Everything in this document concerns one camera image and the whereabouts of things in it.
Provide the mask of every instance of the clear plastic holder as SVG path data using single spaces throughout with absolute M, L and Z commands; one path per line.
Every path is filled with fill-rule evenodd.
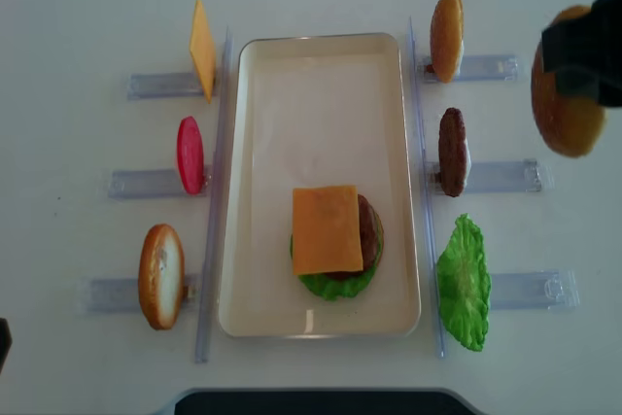
M 434 194 L 444 194 L 438 162 L 427 163 Z M 550 190 L 554 186 L 549 167 L 535 159 L 510 162 L 474 162 L 463 194 L 513 193 Z
M 225 47 L 223 60 L 221 61 L 221 82 L 218 112 L 218 130 L 216 136 L 216 150 L 214 151 L 214 163 L 212 165 L 212 189 L 210 195 L 210 213 L 208 217 L 207 241 L 205 246 L 205 261 L 201 277 L 201 297 L 199 301 L 198 324 L 196 326 L 196 339 L 194 341 L 194 362 L 207 363 L 209 355 L 210 338 L 212 333 L 212 312 L 215 303 L 215 288 L 213 273 L 214 263 L 219 250 L 221 229 L 224 227 L 223 202 L 225 184 L 225 147 L 228 133 L 232 128 L 227 126 L 228 113 L 231 103 L 229 102 L 229 78 L 233 53 L 233 36 L 229 28 L 226 29 Z
M 202 96 L 203 88 L 193 72 L 134 74 L 129 77 L 127 99 L 157 99 L 160 97 Z
M 200 277 L 184 278 L 182 309 L 196 307 Z M 95 313 L 139 313 L 138 279 L 83 279 L 76 290 L 76 311 Z
M 438 83 L 432 69 L 432 59 L 424 57 L 418 66 L 424 83 Z M 465 55 L 453 82 L 516 81 L 520 75 L 518 58 L 514 54 Z
M 432 325 L 436 338 L 436 353 L 439 358 L 446 356 L 445 329 L 438 313 L 440 301 L 436 280 L 436 252 L 432 195 L 437 193 L 437 164 L 426 159 L 426 140 L 419 97 L 418 77 L 425 79 L 425 72 L 417 68 L 415 55 L 415 37 L 412 30 L 412 18 L 408 21 L 406 34 L 409 81 L 412 105 L 417 125 L 421 205 L 423 209 L 423 228 L 428 257 L 429 280 L 432 305 Z M 467 180 L 466 192 L 508 192 L 508 191 L 540 191 L 552 188 L 553 179 L 548 168 L 539 165 L 532 159 L 512 162 L 480 162 L 473 163 Z M 493 310 L 509 309 L 572 309 L 579 304 L 578 292 L 572 271 L 541 271 L 492 275 L 491 308 Z
M 579 295 L 572 271 L 492 274 L 490 306 L 496 310 L 566 310 Z
M 211 167 L 206 165 L 203 169 L 203 190 L 190 195 L 184 189 L 176 169 L 115 170 L 108 178 L 106 192 L 109 198 L 119 200 L 205 196 L 209 193 L 211 172 Z

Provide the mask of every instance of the metal tray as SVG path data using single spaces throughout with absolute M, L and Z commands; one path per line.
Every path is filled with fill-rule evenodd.
M 421 314 L 397 41 L 260 40 L 240 54 L 218 317 L 231 336 L 407 334 Z M 326 302 L 292 274 L 292 189 L 354 184 L 385 228 L 357 297 Z

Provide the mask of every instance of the bottom bun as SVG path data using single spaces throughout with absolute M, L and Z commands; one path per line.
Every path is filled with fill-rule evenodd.
M 138 270 L 138 299 L 153 329 L 171 329 L 184 295 L 184 250 L 173 227 L 154 225 L 143 245 Z
M 574 6 L 561 12 L 552 24 L 582 17 L 589 7 Z M 606 123 L 606 110 L 588 97 L 563 96 L 555 87 L 555 73 L 544 73 L 542 43 L 537 45 L 532 68 L 532 110 L 537 129 L 547 146 L 568 157 L 588 155 Z

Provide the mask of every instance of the top bun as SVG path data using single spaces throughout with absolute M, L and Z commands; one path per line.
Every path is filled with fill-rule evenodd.
M 464 15 L 462 0 L 439 0 L 430 26 L 432 68 L 443 83 L 456 75 L 462 61 Z
M 589 12 L 589 7 L 576 5 L 559 13 L 551 24 Z M 544 73 L 542 69 L 541 42 L 532 68 L 532 109 L 544 142 L 554 152 L 568 157 L 588 155 L 606 123 L 606 109 L 593 99 L 557 93 L 555 73 Z

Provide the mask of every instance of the black object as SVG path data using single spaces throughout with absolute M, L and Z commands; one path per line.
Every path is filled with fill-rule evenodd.
M 407 391 L 245 391 L 186 396 L 175 415 L 473 415 L 444 393 Z
M 0 373 L 2 372 L 2 366 L 4 365 L 9 349 L 13 340 L 11 339 L 11 332 L 9 331 L 9 323 L 4 318 L 0 318 Z
M 622 107 L 622 0 L 597 0 L 589 14 L 545 29 L 542 62 L 560 94 Z

